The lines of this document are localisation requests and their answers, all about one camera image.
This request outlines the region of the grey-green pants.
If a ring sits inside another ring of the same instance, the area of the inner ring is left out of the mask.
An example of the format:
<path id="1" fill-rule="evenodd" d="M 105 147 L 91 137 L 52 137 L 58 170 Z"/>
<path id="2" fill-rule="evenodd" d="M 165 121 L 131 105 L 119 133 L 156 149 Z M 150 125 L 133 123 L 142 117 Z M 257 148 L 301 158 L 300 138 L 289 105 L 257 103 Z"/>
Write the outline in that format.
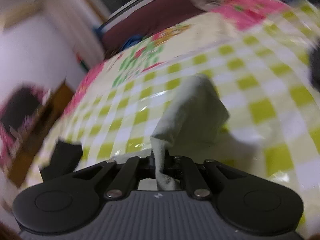
<path id="1" fill-rule="evenodd" d="M 229 113 L 211 80 L 204 74 L 186 78 L 153 131 L 150 142 L 155 158 L 155 177 L 160 191 L 179 190 L 180 184 L 168 171 L 167 153 L 191 158 L 250 161 L 257 147 L 241 142 L 222 127 Z"/>

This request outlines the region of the black folded garment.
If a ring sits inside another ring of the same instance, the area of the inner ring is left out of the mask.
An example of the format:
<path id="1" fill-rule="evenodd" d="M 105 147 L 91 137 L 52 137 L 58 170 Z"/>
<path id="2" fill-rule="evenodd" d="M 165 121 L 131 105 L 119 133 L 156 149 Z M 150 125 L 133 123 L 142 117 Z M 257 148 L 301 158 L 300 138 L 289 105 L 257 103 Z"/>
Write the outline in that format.
<path id="1" fill-rule="evenodd" d="M 81 144 L 61 140 L 55 145 L 49 164 L 40 169 L 43 182 L 72 173 L 83 156 Z"/>
<path id="2" fill-rule="evenodd" d="M 320 92 L 320 48 L 313 48 L 309 55 L 310 83 Z"/>

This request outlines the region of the wooden side desk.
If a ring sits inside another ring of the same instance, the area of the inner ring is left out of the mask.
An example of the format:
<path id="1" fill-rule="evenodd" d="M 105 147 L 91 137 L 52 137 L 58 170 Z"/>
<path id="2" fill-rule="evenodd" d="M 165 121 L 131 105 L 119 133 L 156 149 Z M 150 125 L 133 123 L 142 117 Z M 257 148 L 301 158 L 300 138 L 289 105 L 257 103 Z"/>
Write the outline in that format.
<path id="1" fill-rule="evenodd" d="M 7 179 L 17 188 L 21 187 L 28 170 L 39 152 L 43 141 L 53 124 L 62 115 L 74 95 L 73 90 L 63 81 L 37 111 L 35 121 L 29 131 L 19 141 L 15 156 L 5 171 Z"/>

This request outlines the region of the black monitor on desk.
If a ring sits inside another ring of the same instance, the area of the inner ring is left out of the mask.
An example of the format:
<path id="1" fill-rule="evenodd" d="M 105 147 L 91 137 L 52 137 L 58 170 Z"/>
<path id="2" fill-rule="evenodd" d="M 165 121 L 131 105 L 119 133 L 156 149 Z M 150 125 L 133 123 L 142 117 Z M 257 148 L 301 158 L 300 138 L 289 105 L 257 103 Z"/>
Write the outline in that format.
<path id="1" fill-rule="evenodd" d="M 30 87 L 21 87 L 7 101 L 1 113 L 1 124 L 10 133 L 12 128 L 15 131 L 22 126 L 25 117 L 31 116 L 40 102 L 31 92 Z"/>

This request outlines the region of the checkered floral bed sheet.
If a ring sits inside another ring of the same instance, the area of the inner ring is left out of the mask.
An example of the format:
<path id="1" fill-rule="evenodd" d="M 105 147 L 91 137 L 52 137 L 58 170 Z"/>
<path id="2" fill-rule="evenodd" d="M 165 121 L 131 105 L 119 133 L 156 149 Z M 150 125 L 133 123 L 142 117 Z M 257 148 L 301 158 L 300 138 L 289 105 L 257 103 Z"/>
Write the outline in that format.
<path id="1" fill-rule="evenodd" d="M 152 40 L 91 69 L 44 140 L 23 187 L 56 141 L 81 143 L 79 167 L 150 148 L 150 136 L 177 87 L 205 74 L 230 117 L 211 153 L 216 159 L 295 190 L 303 199 L 303 237 L 319 233 L 319 92 L 310 83 L 309 51 L 319 37 L 319 6 L 300 0 L 238 37 L 163 60 L 177 48 Z"/>

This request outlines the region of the maroon sofa bench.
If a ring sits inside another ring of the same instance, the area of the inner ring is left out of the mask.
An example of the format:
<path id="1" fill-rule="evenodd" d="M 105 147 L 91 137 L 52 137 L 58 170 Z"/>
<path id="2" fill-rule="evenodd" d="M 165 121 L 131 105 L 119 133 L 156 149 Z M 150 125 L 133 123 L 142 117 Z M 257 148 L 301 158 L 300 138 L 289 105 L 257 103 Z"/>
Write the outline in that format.
<path id="1" fill-rule="evenodd" d="M 103 48 L 110 57 L 135 35 L 152 36 L 203 12 L 190 0 L 151 1 L 114 26 L 108 24 L 101 38 Z"/>

